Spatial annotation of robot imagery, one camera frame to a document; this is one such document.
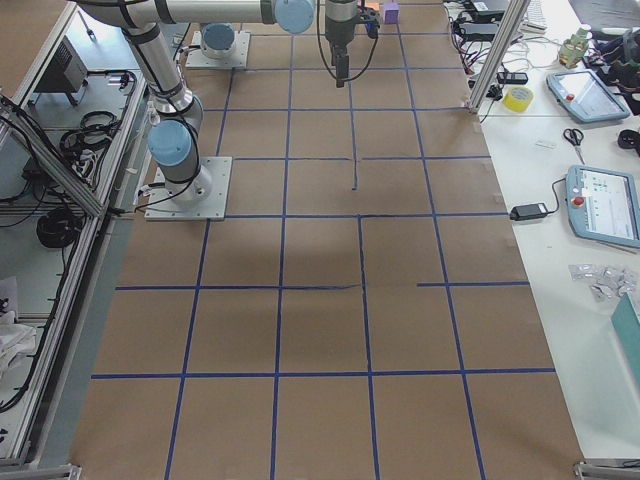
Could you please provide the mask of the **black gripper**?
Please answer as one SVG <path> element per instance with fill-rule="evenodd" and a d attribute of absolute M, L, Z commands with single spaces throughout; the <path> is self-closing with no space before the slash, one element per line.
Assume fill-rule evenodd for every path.
<path fill-rule="evenodd" d="M 349 78 L 349 55 L 347 46 L 354 39 L 356 20 L 325 20 L 325 39 L 329 42 L 331 58 L 335 67 L 336 86 L 343 87 L 344 80 Z"/>

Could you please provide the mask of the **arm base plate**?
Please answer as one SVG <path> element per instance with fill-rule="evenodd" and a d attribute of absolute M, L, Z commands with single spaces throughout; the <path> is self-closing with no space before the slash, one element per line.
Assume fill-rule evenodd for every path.
<path fill-rule="evenodd" d="M 234 42 L 228 50 L 202 49 L 201 32 L 195 31 L 191 41 L 191 49 L 187 54 L 185 66 L 196 70 L 231 70 L 245 69 L 247 66 L 251 34 L 247 31 L 236 31 Z"/>
<path fill-rule="evenodd" d="M 181 187 L 167 183 L 160 168 L 155 171 L 155 182 L 165 186 L 153 189 L 150 207 L 145 209 L 148 221 L 221 221 L 225 218 L 232 171 L 231 157 L 202 157 L 200 173 L 180 195 Z"/>

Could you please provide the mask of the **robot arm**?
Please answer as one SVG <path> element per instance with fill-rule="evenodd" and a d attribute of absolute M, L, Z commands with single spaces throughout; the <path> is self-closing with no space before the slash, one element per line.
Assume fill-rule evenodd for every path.
<path fill-rule="evenodd" d="M 177 23 L 277 24 L 299 34 L 325 15 L 336 86 L 349 76 L 348 45 L 363 22 L 356 1 L 79 1 L 95 20 L 121 29 L 151 90 L 160 122 L 148 137 L 149 150 L 164 175 L 170 201 L 188 205 L 209 196 L 211 175 L 204 171 L 198 148 L 203 107 L 187 87 L 159 25 Z"/>
<path fill-rule="evenodd" d="M 200 46 L 209 58 L 223 58 L 231 54 L 235 43 L 235 30 L 229 23 L 201 25 Z"/>

